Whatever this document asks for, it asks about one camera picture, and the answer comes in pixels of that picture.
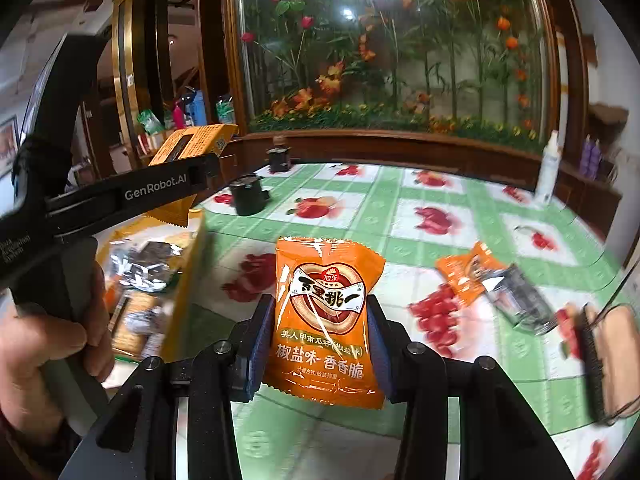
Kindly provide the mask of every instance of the white spray bottle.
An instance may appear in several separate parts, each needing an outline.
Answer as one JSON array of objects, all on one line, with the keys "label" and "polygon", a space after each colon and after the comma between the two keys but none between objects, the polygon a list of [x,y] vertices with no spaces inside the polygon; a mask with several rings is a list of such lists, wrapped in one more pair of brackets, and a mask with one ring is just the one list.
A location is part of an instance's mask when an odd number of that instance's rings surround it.
[{"label": "white spray bottle", "polygon": [[540,174],[538,174],[535,201],[540,205],[548,205],[554,195],[556,178],[558,178],[558,169],[560,168],[560,158],[558,131],[553,130],[542,157]]}]

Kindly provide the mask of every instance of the candy wrapper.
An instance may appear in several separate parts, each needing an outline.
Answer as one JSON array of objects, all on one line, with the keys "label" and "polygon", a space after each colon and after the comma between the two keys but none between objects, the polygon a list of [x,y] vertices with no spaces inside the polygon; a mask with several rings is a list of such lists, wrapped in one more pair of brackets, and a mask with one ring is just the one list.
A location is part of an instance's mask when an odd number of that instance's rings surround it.
[{"label": "candy wrapper", "polygon": [[478,296],[484,294],[480,279],[485,273],[506,267],[493,257],[491,249],[482,242],[477,242],[467,254],[446,256],[436,262],[436,268],[446,277],[458,301],[464,306],[470,306]]},{"label": "candy wrapper", "polygon": [[367,294],[384,266],[384,258],[356,242],[280,238],[264,382],[323,404],[382,407],[369,354]]}]

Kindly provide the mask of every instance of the screw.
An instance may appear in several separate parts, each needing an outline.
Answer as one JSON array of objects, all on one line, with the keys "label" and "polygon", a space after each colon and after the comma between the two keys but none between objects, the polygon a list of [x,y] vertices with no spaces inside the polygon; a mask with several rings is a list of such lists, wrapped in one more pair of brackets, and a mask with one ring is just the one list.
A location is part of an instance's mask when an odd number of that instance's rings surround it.
[{"label": "screw", "polygon": [[213,351],[216,354],[226,354],[231,352],[231,343],[226,339],[222,339],[213,345]]},{"label": "screw", "polygon": [[485,370],[493,370],[495,368],[495,360],[486,355],[478,358],[478,364]]},{"label": "screw", "polygon": [[155,370],[162,364],[162,359],[159,357],[150,357],[145,359],[145,370]]},{"label": "screw", "polygon": [[419,341],[411,341],[406,346],[406,349],[409,351],[409,354],[420,355],[424,354],[424,351],[427,349],[427,347]]}]

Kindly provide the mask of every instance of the purple bottle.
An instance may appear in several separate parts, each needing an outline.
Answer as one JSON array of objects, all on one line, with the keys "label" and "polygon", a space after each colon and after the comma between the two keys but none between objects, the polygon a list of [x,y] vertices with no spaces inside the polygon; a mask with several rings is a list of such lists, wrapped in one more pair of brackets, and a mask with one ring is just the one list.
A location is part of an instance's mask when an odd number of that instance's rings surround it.
[{"label": "purple bottle", "polygon": [[594,146],[595,144],[591,142],[591,137],[587,135],[582,146],[582,156],[580,157],[580,174],[582,176],[589,176],[589,163]]},{"label": "purple bottle", "polygon": [[600,141],[596,140],[593,149],[591,150],[591,156],[589,158],[589,174],[588,177],[591,180],[596,180],[598,177],[598,168],[600,167],[600,161],[602,160],[602,152],[600,151]]}]

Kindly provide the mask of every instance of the picture frame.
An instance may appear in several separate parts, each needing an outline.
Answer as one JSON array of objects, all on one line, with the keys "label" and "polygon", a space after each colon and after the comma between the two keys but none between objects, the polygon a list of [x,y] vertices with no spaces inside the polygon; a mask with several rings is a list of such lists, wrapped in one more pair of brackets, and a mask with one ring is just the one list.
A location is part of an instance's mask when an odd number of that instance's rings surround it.
[{"label": "picture frame", "polygon": [[11,170],[18,146],[18,119],[14,115],[0,124],[0,176]]}]

